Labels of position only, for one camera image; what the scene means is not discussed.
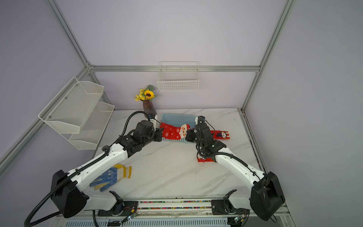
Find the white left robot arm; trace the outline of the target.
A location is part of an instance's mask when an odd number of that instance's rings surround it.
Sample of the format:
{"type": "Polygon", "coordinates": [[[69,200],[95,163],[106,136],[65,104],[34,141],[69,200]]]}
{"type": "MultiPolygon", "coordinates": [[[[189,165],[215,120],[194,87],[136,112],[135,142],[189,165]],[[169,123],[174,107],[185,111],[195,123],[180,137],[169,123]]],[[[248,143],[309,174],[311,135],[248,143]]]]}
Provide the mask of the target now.
{"type": "Polygon", "coordinates": [[[60,214],[65,218],[71,218],[81,211],[103,210],[113,216],[122,214],[125,206],[123,199],[116,192],[93,194],[85,193],[84,190],[100,176],[107,180],[115,176],[117,171],[113,167],[141,151],[146,145],[154,141],[161,142],[162,129],[154,126],[154,122],[157,120],[156,115],[146,112],[142,112],[142,114],[147,119],[139,122],[136,129],[129,133],[123,131],[112,145],[102,148],[101,155],[67,173],[62,170],[56,172],[53,175],[50,192],[30,212],[24,225],[33,227],[60,214]],[[58,212],[32,221],[35,214],[48,200],[53,201],[58,212]]]}

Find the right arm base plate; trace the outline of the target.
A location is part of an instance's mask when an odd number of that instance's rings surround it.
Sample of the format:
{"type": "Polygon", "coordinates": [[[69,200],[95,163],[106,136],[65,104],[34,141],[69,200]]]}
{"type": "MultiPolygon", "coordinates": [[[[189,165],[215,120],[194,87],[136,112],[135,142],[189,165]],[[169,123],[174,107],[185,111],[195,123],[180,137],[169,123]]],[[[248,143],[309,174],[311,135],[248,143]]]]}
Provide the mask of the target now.
{"type": "Polygon", "coordinates": [[[222,199],[211,200],[212,214],[213,215],[247,215],[250,213],[249,209],[246,208],[236,208],[230,202],[230,196],[234,194],[237,190],[233,189],[228,192],[222,199]]]}

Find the red snowflake sock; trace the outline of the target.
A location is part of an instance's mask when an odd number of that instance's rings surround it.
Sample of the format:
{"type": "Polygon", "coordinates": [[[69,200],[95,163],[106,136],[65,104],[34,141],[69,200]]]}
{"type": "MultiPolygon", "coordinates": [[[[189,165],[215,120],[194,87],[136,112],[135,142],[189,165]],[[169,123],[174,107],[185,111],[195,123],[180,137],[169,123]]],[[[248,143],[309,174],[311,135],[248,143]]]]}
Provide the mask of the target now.
{"type": "Polygon", "coordinates": [[[184,124],[182,126],[176,127],[166,123],[162,123],[159,128],[163,130],[162,138],[167,140],[179,141],[186,138],[187,131],[191,127],[189,124],[184,124]]]}

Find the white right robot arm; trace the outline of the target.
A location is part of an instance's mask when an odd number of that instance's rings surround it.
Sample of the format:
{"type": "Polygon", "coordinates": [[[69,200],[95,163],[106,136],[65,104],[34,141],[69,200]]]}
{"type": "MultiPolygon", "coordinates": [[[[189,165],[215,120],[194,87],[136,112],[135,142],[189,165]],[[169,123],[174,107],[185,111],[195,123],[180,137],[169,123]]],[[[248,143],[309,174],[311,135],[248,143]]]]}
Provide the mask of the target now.
{"type": "Polygon", "coordinates": [[[223,142],[214,138],[205,117],[198,116],[195,122],[195,128],[187,131],[186,141],[196,144],[197,155],[202,159],[212,160],[227,168],[250,192],[249,197],[245,197],[237,195],[237,191],[233,189],[223,197],[222,208],[214,209],[225,214],[246,209],[253,211],[264,221],[271,219],[275,222],[275,212],[285,203],[278,177],[272,172],[265,173],[254,168],[233,154],[223,142]]]}

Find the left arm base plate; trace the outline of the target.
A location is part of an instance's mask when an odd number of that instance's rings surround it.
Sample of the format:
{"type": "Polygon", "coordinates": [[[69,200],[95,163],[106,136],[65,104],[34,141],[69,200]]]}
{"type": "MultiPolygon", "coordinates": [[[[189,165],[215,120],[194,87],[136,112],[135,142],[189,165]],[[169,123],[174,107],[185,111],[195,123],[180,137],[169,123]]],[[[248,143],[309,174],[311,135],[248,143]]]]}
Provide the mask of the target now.
{"type": "Polygon", "coordinates": [[[109,211],[99,210],[98,217],[128,217],[137,212],[138,201],[124,201],[115,191],[109,191],[109,193],[116,198],[116,203],[109,211]]]}

